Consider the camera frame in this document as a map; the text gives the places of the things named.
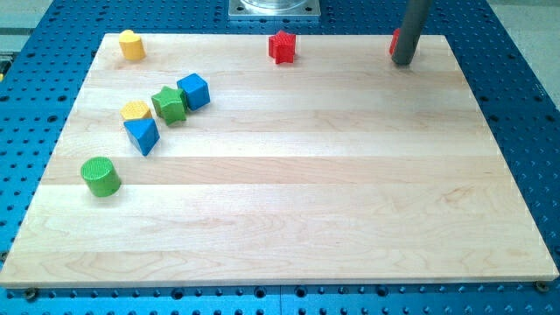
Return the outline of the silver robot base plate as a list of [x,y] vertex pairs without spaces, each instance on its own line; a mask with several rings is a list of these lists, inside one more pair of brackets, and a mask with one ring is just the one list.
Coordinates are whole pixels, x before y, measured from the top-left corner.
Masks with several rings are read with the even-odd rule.
[[231,18],[319,17],[319,0],[229,0]]

